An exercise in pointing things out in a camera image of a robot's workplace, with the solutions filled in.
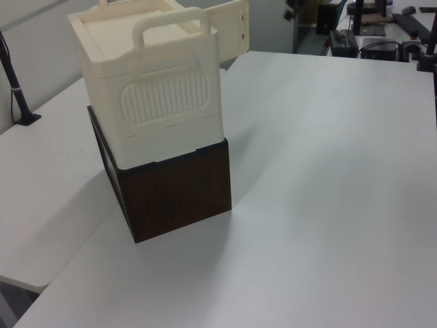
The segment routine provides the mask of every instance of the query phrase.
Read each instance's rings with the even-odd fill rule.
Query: white plastic container
[[[226,28],[220,40],[208,13]],[[94,113],[120,169],[224,139],[219,56],[249,48],[247,0],[208,10],[174,0],[100,0],[68,18]]]

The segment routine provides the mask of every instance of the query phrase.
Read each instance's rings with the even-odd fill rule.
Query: white desk
[[[432,75],[249,53],[222,92],[233,210],[135,245],[117,206],[16,328],[433,327]]]
[[[0,136],[0,281],[42,292],[117,199],[83,80]]]

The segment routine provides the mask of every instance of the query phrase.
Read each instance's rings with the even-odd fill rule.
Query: dark wooden box
[[[227,140],[132,169],[119,169],[91,108],[104,168],[136,243],[231,210]]]

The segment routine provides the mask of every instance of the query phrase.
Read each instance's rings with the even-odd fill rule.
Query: container handle
[[[165,12],[163,14],[146,17],[143,20],[139,20],[135,23],[132,31],[134,46],[135,48],[144,47],[143,33],[148,29],[194,20],[200,21],[201,34],[208,35],[211,33],[211,24],[208,15],[202,9],[196,7]]]

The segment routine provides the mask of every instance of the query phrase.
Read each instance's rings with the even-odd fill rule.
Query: open container door
[[[249,2],[234,0],[205,9],[218,31],[218,60],[223,63],[249,50]]]

